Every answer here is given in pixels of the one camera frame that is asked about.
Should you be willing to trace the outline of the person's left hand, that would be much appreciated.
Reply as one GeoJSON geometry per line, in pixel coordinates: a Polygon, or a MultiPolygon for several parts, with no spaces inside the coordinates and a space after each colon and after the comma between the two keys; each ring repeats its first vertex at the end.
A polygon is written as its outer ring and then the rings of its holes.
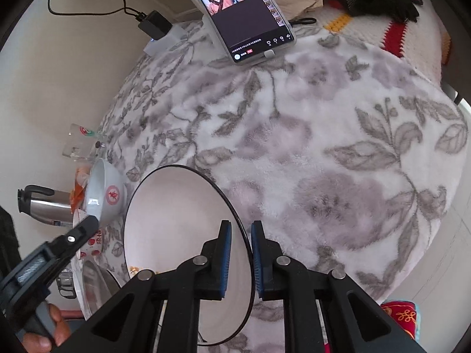
{"type": "MultiPolygon", "coordinates": [[[[71,331],[69,329],[69,325],[62,316],[61,310],[57,306],[49,304],[49,314],[56,324],[54,341],[55,345],[58,347],[71,336],[71,331]]],[[[29,353],[51,352],[53,348],[53,344],[49,338],[34,333],[26,333],[23,336],[21,343],[29,353]]]]}

